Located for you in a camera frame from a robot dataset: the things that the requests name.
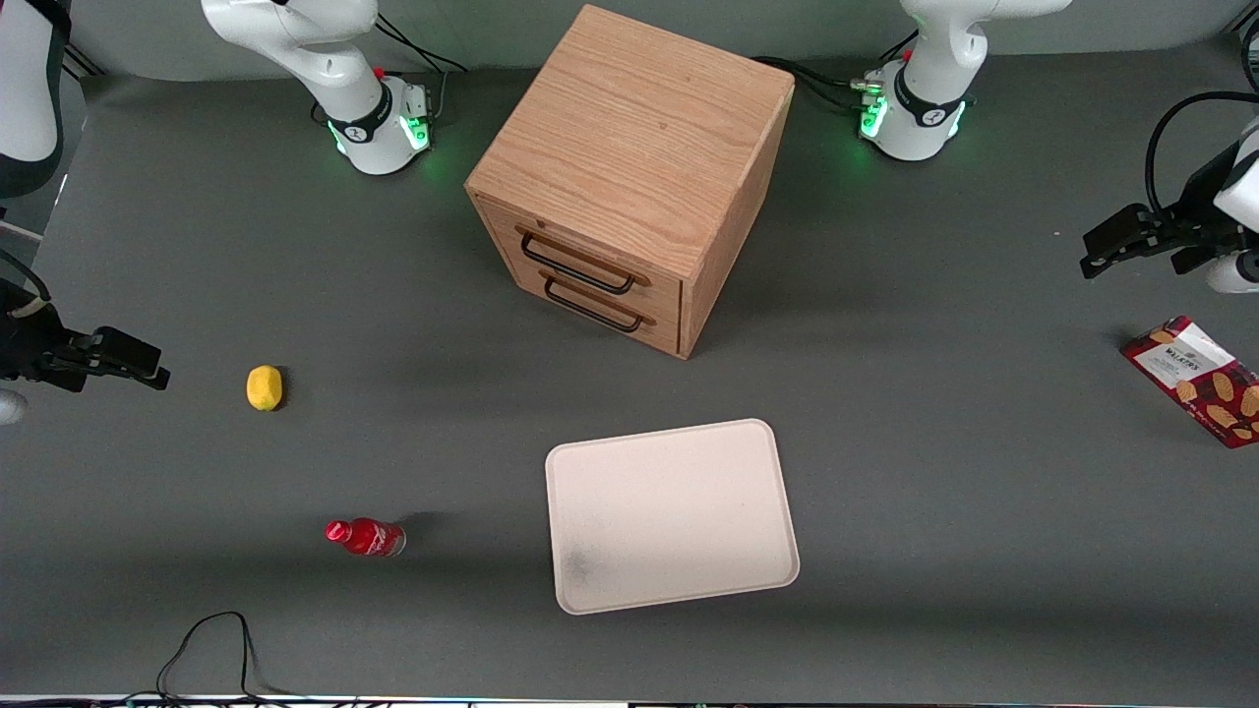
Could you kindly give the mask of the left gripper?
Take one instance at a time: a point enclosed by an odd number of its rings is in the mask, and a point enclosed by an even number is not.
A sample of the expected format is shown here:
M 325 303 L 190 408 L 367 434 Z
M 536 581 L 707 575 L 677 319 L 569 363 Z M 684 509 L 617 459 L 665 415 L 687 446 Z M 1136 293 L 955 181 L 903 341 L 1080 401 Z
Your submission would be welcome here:
M 1258 121 L 1253 120 L 1236 144 L 1191 175 L 1178 202 L 1162 210 L 1173 241 L 1183 246 L 1170 256 L 1173 273 L 1190 273 L 1222 252 L 1256 248 L 1256 171 Z M 1160 220 L 1143 205 L 1122 207 L 1088 231 L 1081 242 L 1085 256 L 1079 266 L 1084 278 L 1097 278 L 1119 262 L 1144 260 L 1165 249 Z

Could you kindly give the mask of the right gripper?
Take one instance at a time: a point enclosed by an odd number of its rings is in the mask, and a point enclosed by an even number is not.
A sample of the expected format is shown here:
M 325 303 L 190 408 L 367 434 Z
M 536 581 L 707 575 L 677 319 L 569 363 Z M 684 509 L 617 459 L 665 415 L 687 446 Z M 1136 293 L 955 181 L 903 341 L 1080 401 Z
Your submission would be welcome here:
M 55 307 L 42 306 L 28 317 L 13 317 L 13 311 L 37 299 L 20 286 L 1 282 L 1 377 L 3 380 L 49 383 L 63 391 L 81 393 L 89 380 L 89 357 L 73 345 L 81 333 L 63 326 Z M 133 380 L 154 391 L 166 391 L 170 372 L 160 367 L 161 350 L 118 328 L 94 331 L 94 372 Z

